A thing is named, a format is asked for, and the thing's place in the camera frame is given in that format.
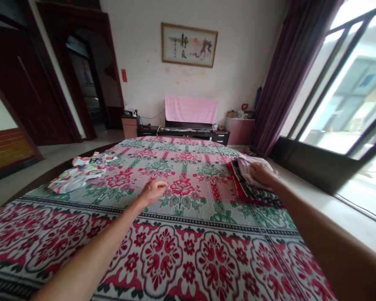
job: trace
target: purple curtain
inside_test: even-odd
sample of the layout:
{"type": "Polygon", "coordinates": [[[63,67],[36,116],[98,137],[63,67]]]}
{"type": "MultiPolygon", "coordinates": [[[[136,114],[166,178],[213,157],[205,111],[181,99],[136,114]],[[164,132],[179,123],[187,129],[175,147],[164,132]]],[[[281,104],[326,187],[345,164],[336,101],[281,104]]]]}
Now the purple curtain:
{"type": "Polygon", "coordinates": [[[252,145],[267,157],[343,0],[291,0],[256,111],[252,145]]]}

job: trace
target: clothing pile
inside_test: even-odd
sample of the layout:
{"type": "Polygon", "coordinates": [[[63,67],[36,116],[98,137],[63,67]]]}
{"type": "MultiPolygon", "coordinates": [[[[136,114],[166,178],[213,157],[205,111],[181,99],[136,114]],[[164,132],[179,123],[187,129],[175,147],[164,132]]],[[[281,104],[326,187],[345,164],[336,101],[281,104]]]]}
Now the clothing pile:
{"type": "Polygon", "coordinates": [[[244,201],[257,205],[285,208],[284,204],[270,187],[266,187],[252,178],[249,168],[250,164],[255,162],[262,163],[271,171],[273,170],[266,160],[244,155],[227,164],[233,176],[238,196],[244,201]]]}
{"type": "Polygon", "coordinates": [[[52,182],[48,189],[56,194],[64,194],[86,186],[89,179],[100,178],[112,164],[116,156],[107,153],[94,152],[92,157],[77,156],[72,160],[73,168],[67,169],[52,182]]]}

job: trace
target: pink towel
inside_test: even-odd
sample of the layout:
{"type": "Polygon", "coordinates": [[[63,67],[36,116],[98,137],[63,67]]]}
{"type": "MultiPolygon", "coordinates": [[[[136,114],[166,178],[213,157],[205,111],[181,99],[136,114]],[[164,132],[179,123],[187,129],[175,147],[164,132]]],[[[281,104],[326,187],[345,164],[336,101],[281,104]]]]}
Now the pink towel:
{"type": "Polygon", "coordinates": [[[206,98],[166,95],[164,99],[166,120],[213,124],[218,101],[206,98]]]}

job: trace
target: pink cabinet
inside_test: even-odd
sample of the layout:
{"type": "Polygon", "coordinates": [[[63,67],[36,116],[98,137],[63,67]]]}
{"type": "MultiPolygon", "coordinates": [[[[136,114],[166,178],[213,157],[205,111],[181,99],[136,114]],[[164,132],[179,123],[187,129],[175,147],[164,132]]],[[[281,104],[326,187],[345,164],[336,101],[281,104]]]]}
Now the pink cabinet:
{"type": "Polygon", "coordinates": [[[230,131],[228,145],[249,145],[255,120],[226,118],[226,130],[230,131]]]}

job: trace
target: framed calligraphy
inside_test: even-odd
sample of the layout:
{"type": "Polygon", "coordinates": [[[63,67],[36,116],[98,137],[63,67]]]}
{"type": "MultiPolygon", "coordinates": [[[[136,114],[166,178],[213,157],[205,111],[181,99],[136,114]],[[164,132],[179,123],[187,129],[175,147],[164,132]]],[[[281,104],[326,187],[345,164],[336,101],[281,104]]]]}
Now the framed calligraphy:
{"type": "Polygon", "coordinates": [[[162,23],[163,62],[213,68],[217,31],[162,23]]]}

